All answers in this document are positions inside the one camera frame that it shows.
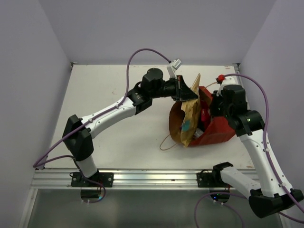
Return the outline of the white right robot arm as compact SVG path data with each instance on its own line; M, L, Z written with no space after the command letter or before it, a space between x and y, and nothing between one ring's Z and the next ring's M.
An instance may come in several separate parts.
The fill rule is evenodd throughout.
M211 114L223 116L245 146L259 181L239 172L231 163L213 167L211 180L216 186L228 184L245 196L254 214L264 218L286 210L304 199L293 188L274 156L265 123L259 112L248 110L246 92L240 85L222 85L212 94Z

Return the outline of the pink chips bag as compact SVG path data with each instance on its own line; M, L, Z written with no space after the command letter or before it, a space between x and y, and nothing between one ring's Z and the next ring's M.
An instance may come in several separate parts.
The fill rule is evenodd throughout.
M210 124L211 117L209 113L208 108L202 108L201 110L201 121L204 124L205 127L207 127Z

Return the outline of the tan kraft snack bag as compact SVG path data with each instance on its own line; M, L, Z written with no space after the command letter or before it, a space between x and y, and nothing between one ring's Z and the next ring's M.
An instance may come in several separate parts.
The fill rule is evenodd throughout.
M184 147L189 146L198 125L198 119L201 111L199 85L200 74L198 74L192 84L192 87L190 88L197 97L193 100L182 102L181 105L181 110L185 113L185 116L181 125L180 140Z

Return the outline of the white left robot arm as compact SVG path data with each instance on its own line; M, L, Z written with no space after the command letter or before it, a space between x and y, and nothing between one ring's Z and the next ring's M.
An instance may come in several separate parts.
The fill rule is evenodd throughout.
M102 131L119 121L137 115L152 105L154 98L171 97L177 102L186 102L198 98L185 83L182 76L163 80L163 72L150 68L126 96L107 108L82 118L73 115L68 118L63 142L72 153L82 172L82 181L87 186L98 183L98 169L94 163L93 139Z

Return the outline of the red brown paper bag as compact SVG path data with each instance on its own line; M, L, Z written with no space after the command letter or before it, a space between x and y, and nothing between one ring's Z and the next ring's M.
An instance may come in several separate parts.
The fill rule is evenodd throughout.
M211 104L212 97L211 93L208 90L208 86L199 86L199 97L200 97L200 105L202 108L208 108ZM183 145L181 143L181 125L185 116L185 113L181 110L181 102L176 102L169 113L169 135L171 139L175 142L175 144ZM232 137L235 136L235 131L228 125L228 121L225 117L211 117L210 124L205 127L201 121L201 111L198 119L197 128L200 128L204 131L204 134L190 142L189 146L203 146L203 145L212 145L218 143L224 143L229 141Z

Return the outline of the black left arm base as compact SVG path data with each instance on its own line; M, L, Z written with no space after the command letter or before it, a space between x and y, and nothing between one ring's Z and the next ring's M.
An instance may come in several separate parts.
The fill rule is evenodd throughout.
M92 177L87 178L86 180L80 172L72 172L69 174L72 178L71 186L72 187L97 187L97 183L102 184L104 187L112 187L114 181L114 174L112 172L98 172Z

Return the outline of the purple candy bag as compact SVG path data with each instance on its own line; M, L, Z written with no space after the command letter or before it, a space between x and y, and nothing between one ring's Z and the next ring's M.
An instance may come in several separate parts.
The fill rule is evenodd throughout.
M200 138L203 134L204 134L204 131L202 131L200 128L197 128L193 134L193 140Z

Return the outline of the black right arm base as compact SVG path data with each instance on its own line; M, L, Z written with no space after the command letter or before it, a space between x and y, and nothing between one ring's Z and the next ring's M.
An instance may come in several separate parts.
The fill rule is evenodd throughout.
M216 182L212 172L209 170L197 172L196 181L199 188L218 188L223 186L219 182Z

